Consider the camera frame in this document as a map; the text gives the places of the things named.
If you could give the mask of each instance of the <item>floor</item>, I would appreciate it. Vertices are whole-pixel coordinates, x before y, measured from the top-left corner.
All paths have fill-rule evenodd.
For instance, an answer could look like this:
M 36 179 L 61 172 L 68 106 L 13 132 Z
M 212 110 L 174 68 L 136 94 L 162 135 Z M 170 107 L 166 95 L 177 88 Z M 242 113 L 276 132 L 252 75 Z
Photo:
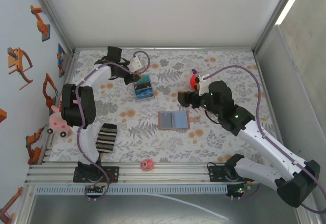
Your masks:
M 134 50 L 123 50 L 122 56 L 130 59 L 133 53 Z M 151 66 L 146 74 L 151 77 L 155 99 L 136 103 L 132 85 L 126 86 L 121 79 L 107 81 L 95 92 L 97 118 L 93 124 L 94 138 L 103 123 L 116 124 L 118 127 L 113 153 L 102 153 L 102 162 L 135 162 L 145 158 L 152 158 L 155 162 L 225 162 L 235 153 L 262 162 L 261 155 L 250 145 L 211 123 L 203 109 L 187 108 L 190 117 L 200 116 L 199 121 L 191 122 L 188 131 L 159 131 L 157 126 L 158 111 L 186 109 L 180 106 L 176 96 L 179 90 L 191 91 L 189 79 L 192 69 L 213 73 L 225 66 L 237 64 L 247 67 L 260 79 L 252 52 L 149 50 L 148 54 Z M 79 82 L 104 55 L 106 51 L 81 51 L 71 82 Z M 147 62 L 143 54 L 139 54 L 139 58 Z M 249 74 L 230 69 L 213 77 L 214 80 L 224 80 L 232 89 L 235 103 L 255 114 L 258 94 Z M 275 134 L 265 93 L 262 94 L 260 120 L 267 131 Z M 50 161 L 77 159 L 75 136 L 69 133 L 68 137 L 61 138 L 55 134 Z
M 294 209 L 286 205 L 273 190 L 261 186 L 246 200 L 230 201 L 225 195 L 171 195 L 219 215 L 152 196 L 106 196 L 88 203 L 84 196 L 36 197 L 28 223 L 31 224 L 275 224 L 297 223 Z

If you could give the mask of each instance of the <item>pink toy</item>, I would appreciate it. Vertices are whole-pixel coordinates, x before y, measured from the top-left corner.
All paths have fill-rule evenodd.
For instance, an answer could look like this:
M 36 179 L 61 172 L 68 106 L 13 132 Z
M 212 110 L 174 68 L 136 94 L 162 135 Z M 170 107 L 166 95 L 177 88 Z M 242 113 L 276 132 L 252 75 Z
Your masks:
M 51 109 L 53 110 L 53 114 L 50 115 L 49 118 L 49 128 L 47 133 L 52 134 L 54 132 L 59 132 L 61 137 L 65 137 L 67 133 L 70 131 L 70 126 L 67 125 L 67 122 L 62 119 L 61 112 L 59 112 L 59 108 L 52 105 Z
M 154 161 L 152 159 L 145 159 L 141 162 L 141 169 L 143 171 L 151 171 L 154 169 Z

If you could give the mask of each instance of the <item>black and white striped sock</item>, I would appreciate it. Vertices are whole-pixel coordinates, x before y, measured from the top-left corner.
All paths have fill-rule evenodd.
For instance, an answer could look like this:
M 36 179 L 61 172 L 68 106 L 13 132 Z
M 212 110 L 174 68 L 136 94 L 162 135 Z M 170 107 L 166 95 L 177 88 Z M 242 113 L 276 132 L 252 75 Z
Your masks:
M 117 125 L 105 123 L 98 132 L 96 149 L 99 153 L 112 153 L 117 137 Z

